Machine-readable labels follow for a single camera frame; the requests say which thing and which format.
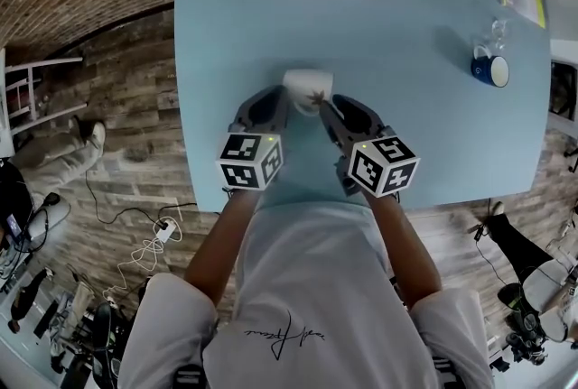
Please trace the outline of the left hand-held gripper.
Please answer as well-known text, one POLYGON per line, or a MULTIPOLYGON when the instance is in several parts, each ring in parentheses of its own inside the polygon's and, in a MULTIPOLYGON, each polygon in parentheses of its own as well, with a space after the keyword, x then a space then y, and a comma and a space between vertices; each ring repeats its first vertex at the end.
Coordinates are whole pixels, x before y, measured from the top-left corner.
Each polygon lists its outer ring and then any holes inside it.
POLYGON ((265 190, 273 181, 284 165, 289 106, 282 85, 264 88, 240 105, 216 160, 227 189, 265 190))

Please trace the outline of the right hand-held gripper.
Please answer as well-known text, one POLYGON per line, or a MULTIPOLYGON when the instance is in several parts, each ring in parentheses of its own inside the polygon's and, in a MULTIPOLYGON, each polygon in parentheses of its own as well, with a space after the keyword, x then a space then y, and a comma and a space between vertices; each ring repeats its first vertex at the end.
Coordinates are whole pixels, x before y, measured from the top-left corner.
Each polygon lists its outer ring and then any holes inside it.
POLYGON ((346 195, 364 190, 382 198, 409 187, 420 158, 374 110, 335 94, 322 102, 320 118, 340 149, 335 167, 346 195))

